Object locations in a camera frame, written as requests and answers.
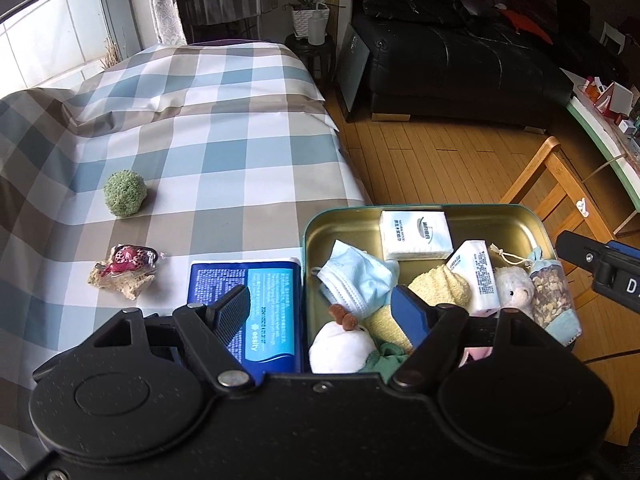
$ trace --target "curtain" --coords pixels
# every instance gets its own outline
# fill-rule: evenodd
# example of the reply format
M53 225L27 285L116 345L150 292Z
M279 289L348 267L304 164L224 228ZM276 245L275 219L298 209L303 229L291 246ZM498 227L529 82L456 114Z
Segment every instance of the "curtain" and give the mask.
M175 0L149 0L154 29L158 43L167 45L185 45L187 40L182 30L182 22L178 14Z

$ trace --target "tray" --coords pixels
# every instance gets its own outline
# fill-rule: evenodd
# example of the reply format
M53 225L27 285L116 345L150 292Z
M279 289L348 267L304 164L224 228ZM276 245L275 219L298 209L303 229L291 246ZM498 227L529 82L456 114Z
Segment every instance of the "tray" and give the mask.
M329 303L320 293L320 281L311 274L313 267L322 267L339 239L378 258L382 258L380 213L391 210L444 211L456 250L465 240L485 240L505 252L526 256L535 246L542 247L545 258L555 258L551 240L540 219L519 204L479 205L411 205L369 206L331 209L312 219L304 238L306 326L309 344L322 326L331 321ZM505 263L491 254L494 267ZM408 285L423 272L444 263L444 260L400 262L399 283Z

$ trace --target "potted plant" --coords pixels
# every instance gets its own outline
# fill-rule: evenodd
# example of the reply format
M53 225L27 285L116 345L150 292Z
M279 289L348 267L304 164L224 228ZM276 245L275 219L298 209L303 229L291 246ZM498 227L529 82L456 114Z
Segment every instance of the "potted plant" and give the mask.
M324 18L324 26L329 21L329 7L326 4L318 2L318 0L296 0L296 3L286 4L284 8L290 7L291 17L293 18L293 30L296 39L301 40L308 35L308 20L315 10L321 12Z

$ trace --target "white plush head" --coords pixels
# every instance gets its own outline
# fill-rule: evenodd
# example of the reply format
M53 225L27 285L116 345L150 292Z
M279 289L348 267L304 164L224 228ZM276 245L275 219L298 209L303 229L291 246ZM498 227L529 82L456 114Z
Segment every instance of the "white plush head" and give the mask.
M500 307L519 308L532 318L534 287L527 271L521 267L501 267L494 270Z
M351 374L360 370L376 349L369 332L358 325L345 330L335 321L320 329L309 349L309 364L315 374Z

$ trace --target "orange cloth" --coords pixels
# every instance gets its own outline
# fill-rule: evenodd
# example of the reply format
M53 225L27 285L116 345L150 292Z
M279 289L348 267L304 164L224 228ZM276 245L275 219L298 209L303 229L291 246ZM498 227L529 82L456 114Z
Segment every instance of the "orange cloth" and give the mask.
M511 22L511 25L515 27L516 32L519 32L520 29L526 30L531 34L535 34L537 37L541 38L543 41L546 41L549 45L553 45L554 42L551 41L549 35L540 28L540 26L532 21L528 16L524 14L519 14L515 10L511 9L500 9L500 12L503 13Z

